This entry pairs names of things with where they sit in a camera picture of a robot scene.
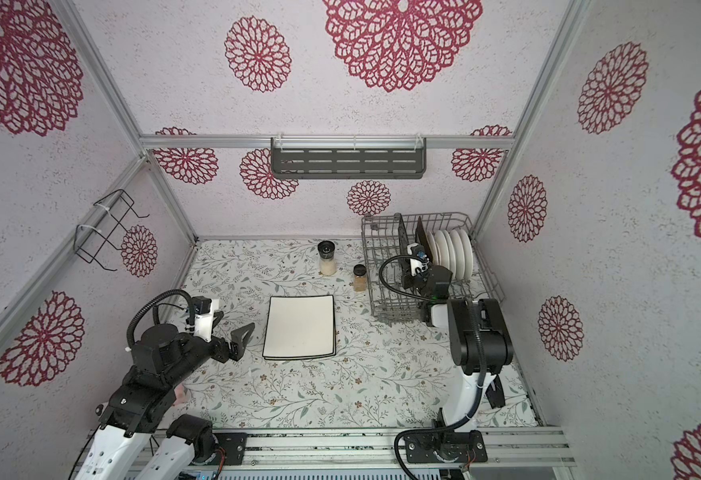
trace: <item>gray dish rack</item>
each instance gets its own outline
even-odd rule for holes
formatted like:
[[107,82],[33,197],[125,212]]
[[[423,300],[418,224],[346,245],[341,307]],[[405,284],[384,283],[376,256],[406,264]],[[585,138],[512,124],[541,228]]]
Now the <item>gray dish rack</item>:
[[[399,226],[403,223],[409,242],[415,239],[417,219],[422,217],[422,226],[425,232],[434,230],[454,230],[463,228],[469,234],[472,230],[470,217],[459,212],[446,214],[416,214],[389,216],[365,216],[361,220],[361,238],[363,239],[363,257],[366,262],[369,288],[369,302],[371,312],[378,321],[410,322],[419,319],[420,300],[408,296],[399,295],[387,290],[379,282],[379,266],[391,256],[401,254],[399,246]],[[470,280],[458,280],[451,282],[451,297],[459,298],[469,296],[475,298],[481,293],[486,293],[484,281],[481,278],[482,262],[478,255],[478,264],[474,263],[473,275]],[[399,290],[404,290],[401,283],[402,270],[399,263],[391,262],[385,267],[385,281]]]

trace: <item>jar lid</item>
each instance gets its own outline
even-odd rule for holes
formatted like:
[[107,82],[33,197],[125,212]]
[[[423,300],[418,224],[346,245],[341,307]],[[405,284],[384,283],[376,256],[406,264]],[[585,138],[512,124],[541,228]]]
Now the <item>jar lid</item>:
[[334,258],[334,242],[324,240],[318,244],[318,255],[325,259],[331,260]]

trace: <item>spice jar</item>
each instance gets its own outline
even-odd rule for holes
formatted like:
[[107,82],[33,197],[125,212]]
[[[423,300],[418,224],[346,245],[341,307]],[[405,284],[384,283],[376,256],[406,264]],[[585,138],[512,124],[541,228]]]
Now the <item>spice jar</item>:
[[353,267],[353,290],[356,292],[366,290],[366,267],[363,264]]
[[318,244],[320,257],[318,271],[321,275],[334,275],[337,271],[337,260],[334,259],[334,242],[324,240]]

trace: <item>wall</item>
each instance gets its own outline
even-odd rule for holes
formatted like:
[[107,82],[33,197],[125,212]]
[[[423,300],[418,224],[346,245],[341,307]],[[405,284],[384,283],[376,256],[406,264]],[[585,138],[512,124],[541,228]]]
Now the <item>wall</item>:
[[[127,214],[123,224],[132,233],[118,227],[113,235],[117,246],[126,237],[133,252],[128,261],[107,246],[97,259],[115,272],[73,261],[49,288],[41,313],[0,359],[0,478],[68,475],[96,426],[96,405],[110,398],[132,363],[124,350],[126,325],[145,302],[172,287],[188,253],[147,171],[126,190],[134,210],[150,215]],[[116,211],[123,208],[119,203]],[[103,230],[114,225],[107,220]],[[85,248],[98,245],[92,236]]]
[[[388,3],[76,1],[145,134],[510,134],[567,1]],[[275,180],[268,155],[157,157],[200,235],[244,237],[358,236],[364,213],[475,214],[499,163],[430,150],[425,178],[359,186],[351,198],[374,207],[354,211],[359,182]]]
[[[134,159],[48,5],[1,5],[0,312]],[[172,286],[188,252],[145,173],[128,191],[150,216],[127,216],[126,226],[146,226],[155,249],[141,230],[128,237],[126,262],[116,250],[98,256],[117,272],[71,262],[40,306],[46,314],[26,319],[0,359],[0,478],[67,475],[96,425],[93,408],[130,362],[126,323]],[[115,244],[124,236],[118,232]],[[149,265],[153,254],[149,272],[134,263],[140,256]]]
[[581,477],[701,478],[701,2],[595,3],[479,241]]

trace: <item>table surface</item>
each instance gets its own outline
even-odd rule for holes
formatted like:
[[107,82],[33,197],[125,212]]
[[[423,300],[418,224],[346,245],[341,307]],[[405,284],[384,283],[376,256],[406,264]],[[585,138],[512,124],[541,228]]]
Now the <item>table surface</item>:
[[[255,322],[244,358],[210,360],[186,379],[187,401],[164,416],[211,419],[215,428],[331,428],[430,426],[459,370],[448,332],[421,321],[386,325],[369,314],[369,295],[353,291],[353,266],[363,263],[361,240],[334,240],[338,270],[318,273],[319,240],[209,240],[185,279],[191,295],[221,299],[225,312],[214,334]],[[262,358],[271,296],[334,295],[336,356],[319,360]],[[179,310],[170,320],[183,325]],[[507,405],[484,398],[482,426],[536,426],[515,364],[500,374]]]

